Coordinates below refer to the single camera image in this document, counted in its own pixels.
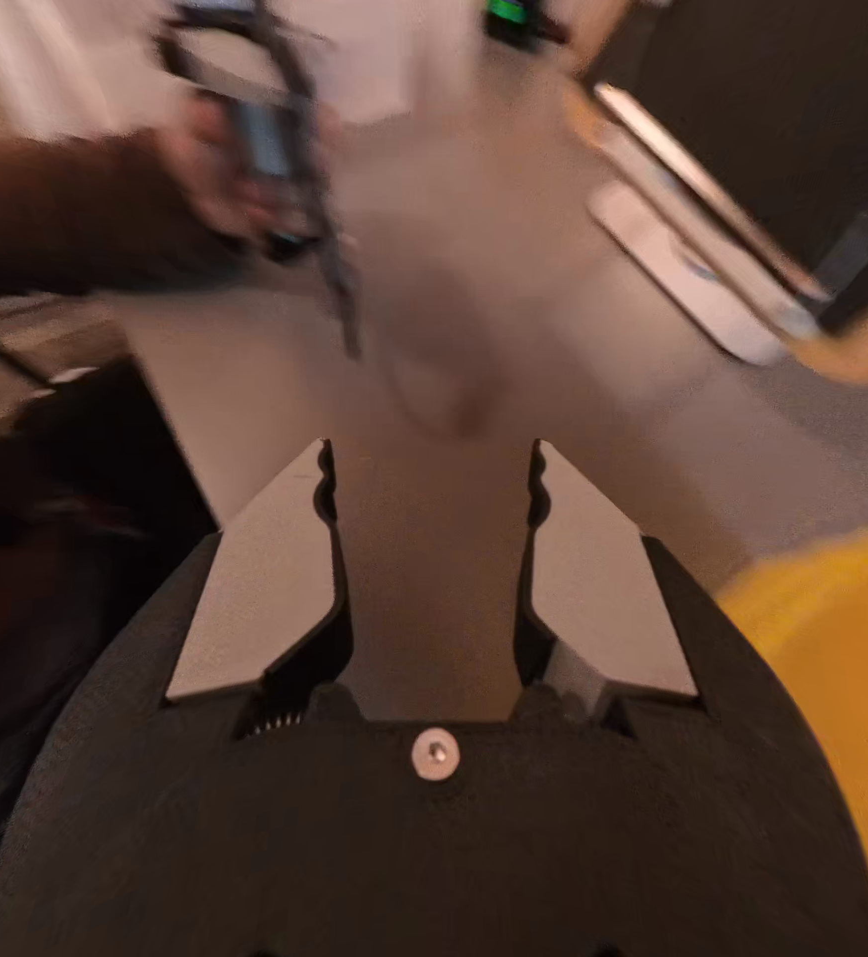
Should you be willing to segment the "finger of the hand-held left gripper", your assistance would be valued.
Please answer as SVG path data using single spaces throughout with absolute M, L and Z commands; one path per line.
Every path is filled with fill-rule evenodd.
M 333 315 L 340 326 L 345 354 L 352 360 L 361 357 L 358 317 L 359 273 L 356 242 L 331 218 L 318 247 L 321 275 L 325 282 Z

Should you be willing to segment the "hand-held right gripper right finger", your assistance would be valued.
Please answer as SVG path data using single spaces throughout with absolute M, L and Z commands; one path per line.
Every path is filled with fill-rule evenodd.
M 513 637 L 521 685 L 575 703 L 696 702 L 640 527 L 544 439 L 528 490 Z

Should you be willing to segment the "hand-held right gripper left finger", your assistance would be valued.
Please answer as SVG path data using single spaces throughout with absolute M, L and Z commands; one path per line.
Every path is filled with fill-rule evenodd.
M 248 689 L 305 707 L 353 649 L 332 444 L 316 438 L 225 526 L 165 698 Z

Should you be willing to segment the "person's left forearm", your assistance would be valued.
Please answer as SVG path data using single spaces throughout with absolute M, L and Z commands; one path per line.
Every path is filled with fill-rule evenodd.
M 224 261 L 153 132 L 0 138 L 0 298 L 159 288 Z

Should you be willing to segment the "person's left hand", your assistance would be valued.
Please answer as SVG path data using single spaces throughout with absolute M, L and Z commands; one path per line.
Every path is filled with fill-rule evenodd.
M 226 102 L 204 91 L 186 93 L 177 117 L 157 132 L 159 154 L 208 228 L 264 244 L 270 235 L 317 235 L 300 205 L 299 187 L 253 172 Z

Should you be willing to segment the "yellow bin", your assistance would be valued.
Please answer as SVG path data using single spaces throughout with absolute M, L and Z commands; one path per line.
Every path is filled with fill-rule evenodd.
M 756 562 L 717 603 L 810 724 L 868 858 L 868 527 Z

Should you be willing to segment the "black charging case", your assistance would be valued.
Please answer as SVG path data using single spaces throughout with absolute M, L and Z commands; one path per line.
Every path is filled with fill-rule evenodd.
M 543 1 L 487 1 L 481 25 L 486 36 L 513 49 L 533 50 L 546 38 Z

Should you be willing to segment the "black-faced wooden board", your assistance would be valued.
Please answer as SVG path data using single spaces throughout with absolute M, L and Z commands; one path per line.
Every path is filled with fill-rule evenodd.
M 696 162 L 692 183 L 820 328 L 796 357 L 868 386 L 868 2 L 579 2 L 589 97 L 627 94 Z

